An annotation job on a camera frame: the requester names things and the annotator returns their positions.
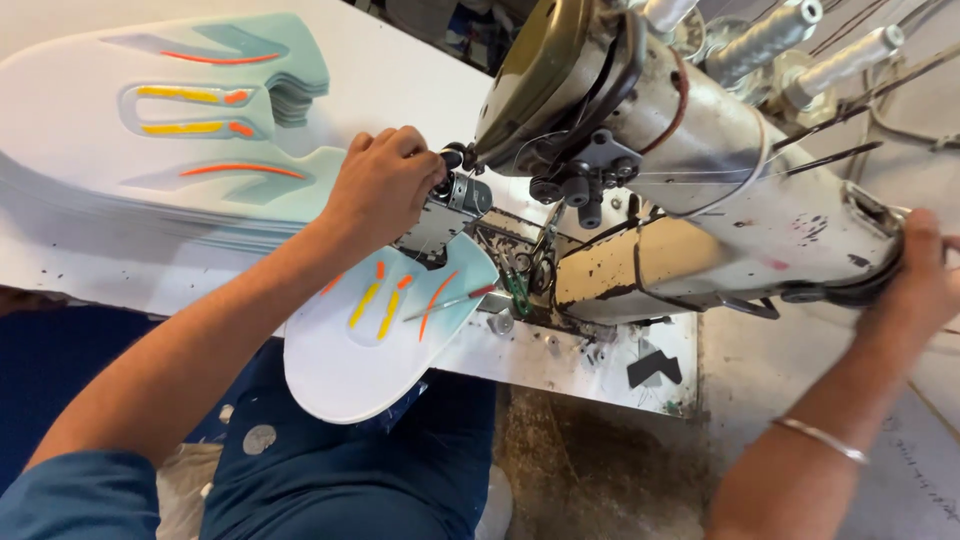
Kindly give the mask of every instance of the white table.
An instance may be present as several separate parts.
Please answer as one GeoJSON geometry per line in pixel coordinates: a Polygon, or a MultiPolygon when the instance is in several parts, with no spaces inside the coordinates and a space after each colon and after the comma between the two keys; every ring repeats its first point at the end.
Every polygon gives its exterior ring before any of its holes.
{"type": "MultiPolygon", "coordinates": [[[[278,131],[277,143],[291,155],[305,155],[317,146],[345,147],[359,131],[376,133],[404,124],[420,129],[433,148],[472,140],[491,78],[339,0],[18,2],[0,19],[0,58],[82,32],[281,11],[300,15],[331,73],[330,95],[315,100],[308,126],[278,131]]],[[[526,179],[487,173],[481,180],[491,185],[498,207],[536,223],[546,219],[548,208],[530,199],[526,179]]],[[[573,224],[575,212],[567,214],[563,232],[591,236],[573,224]]],[[[601,227],[618,219],[619,212],[606,204],[601,227]]],[[[0,184],[0,259],[4,285],[169,316],[248,268],[257,256],[71,215],[0,184]]],[[[488,329],[486,316],[473,314],[437,367],[673,415],[696,400],[695,315],[643,331],[621,327],[603,359],[593,363],[580,353],[579,337],[521,323],[497,336],[488,329]],[[548,335],[560,340],[559,354],[548,350],[548,335]],[[661,378],[660,386],[629,387],[626,366],[636,361],[641,336],[678,358],[681,384],[661,378]]],[[[595,345],[588,346],[588,353],[595,356],[595,345]]]]}

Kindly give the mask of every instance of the dusty floor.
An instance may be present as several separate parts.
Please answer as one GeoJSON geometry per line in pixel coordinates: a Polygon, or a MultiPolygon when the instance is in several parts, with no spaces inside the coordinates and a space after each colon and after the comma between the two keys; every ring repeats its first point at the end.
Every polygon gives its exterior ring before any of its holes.
{"type": "Polygon", "coordinates": [[[703,538],[715,477],[695,423],[506,384],[498,400],[508,539],[703,538]]]}

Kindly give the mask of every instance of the blue shirt sleeve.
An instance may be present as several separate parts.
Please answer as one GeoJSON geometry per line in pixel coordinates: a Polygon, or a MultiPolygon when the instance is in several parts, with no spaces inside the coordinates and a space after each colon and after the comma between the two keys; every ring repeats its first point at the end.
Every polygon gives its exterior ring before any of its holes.
{"type": "Polygon", "coordinates": [[[129,452],[88,451],[48,459],[0,497],[4,540],[156,538],[156,471],[129,452]]]}

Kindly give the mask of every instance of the red-handled screwdriver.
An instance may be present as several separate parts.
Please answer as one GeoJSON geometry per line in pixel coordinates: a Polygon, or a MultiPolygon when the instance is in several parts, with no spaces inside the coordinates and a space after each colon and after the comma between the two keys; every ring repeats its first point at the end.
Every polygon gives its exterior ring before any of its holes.
{"type": "Polygon", "coordinates": [[[487,294],[488,292],[493,292],[494,289],[496,289],[496,286],[491,283],[491,284],[489,284],[489,285],[487,285],[487,286],[485,286],[485,287],[480,287],[480,288],[478,288],[478,289],[476,289],[476,290],[474,290],[474,291],[471,291],[471,292],[467,293],[466,295],[461,296],[461,297],[459,297],[459,298],[455,298],[455,299],[453,299],[453,300],[444,302],[444,303],[442,303],[442,304],[440,304],[440,305],[438,305],[438,306],[433,306],[433,307],[431,307],[430,309],[424,309],[423,311],[420,311],[419,313],[414,313],[413,315],[410,315],[409,317],[403,319],[403,322],[405,323],[405,322],[407,322],[407,321],[412,321],[412,320],[414,320],[414,319],[419,319],[419,318],[421,318],[423,315],[426,315],[427,313],[432,313],[433,311],[438,311],[438,310],[440,310],[440,309],[444,309],[444,308],[453,306],[454,304],[460,304],[461,302],[466,302],[467,300],[472,300],[472,299],[477,298],[477,297],[479,297],[479,296],[483,296],[483,295],[487,294]]]}

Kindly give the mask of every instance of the silver bangle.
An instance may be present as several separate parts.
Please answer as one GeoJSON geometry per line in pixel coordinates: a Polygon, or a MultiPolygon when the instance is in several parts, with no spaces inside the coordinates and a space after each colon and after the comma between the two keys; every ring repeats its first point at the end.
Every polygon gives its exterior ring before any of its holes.
{"type": "Polygon", "coordinates": [[[793,418],[787,418],[786,416],[781,416],[780,418],[774,419],[773,423],[784,426],[785,428],[797,430],[808,437],[813,437],[818,441],[824,443],[825,445],[833,448],[835,451],[839,452],[840,454],[843,454],[846,457],[849,457],[850,459],[855,461],[857,465],[870,464],[870,458],[867,457],[866,454],[860,452],[856,448],[845,445],[833,435],[825,431],[818,430],[812,426],[808,426],[807,424],[804,424],[800,420],[794,420],[793,418]]]}

